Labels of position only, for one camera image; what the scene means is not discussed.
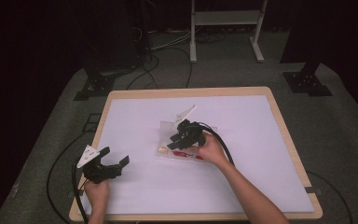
forearm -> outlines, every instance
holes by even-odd
[[[216,164],[236,194],[246,216],[255,223],[288,223],[279,208],[228,161]]]
[[[104,204],[93,206],[91,215],[89,216],[89,224],[103,224],[105,210],[106,210],[106,205]]]

tripod base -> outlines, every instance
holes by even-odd
[[[300,72],[284,72],[284,78],[294,93],[307,93],[309,96],[332,96],[331,91],[322,85],[315,75],[303,75]]]
[[[104,80],[98,80],[98,84],[95,85],[95,80],[93,81],[94,84],[91,84],[90,79],[88,78],[83,89],[77,92],[74,101],[87,101],[89,97],[107,96],[113,89],[115,80],[115,78],[105,77]]]

metal stand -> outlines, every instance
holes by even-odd
[[[81,91],[78,91],[74,101],[85,101],[92,96],[107,96],[113,89],[115,77],[105,77],[101,75],[94,66],[85,66],[87,80]]]
[[[233,25],[233,24],[255,24],[255,36],[250,37],[252,47],[257,61],[264,62],[264,57],[258,47],[257,40],[260,34],[266,12],[267,1],[264,0],[260,10],[247,11],[205,11],[196,12],[195,0],[191,1],[191,41],[190,41],[190,61],[197,61],[196,52],[196,25]]]

red object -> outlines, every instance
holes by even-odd
[[[188,157],[188,156],[190,156],[189,154],[187,154],[185,152],[181,152],[181,151],[173,151],[173,155],[180,156],[180,157]]]

white shelf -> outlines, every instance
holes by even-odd
[[[206,11],[195,13],[196,25],[242,25],[257,24],[259,10]]]

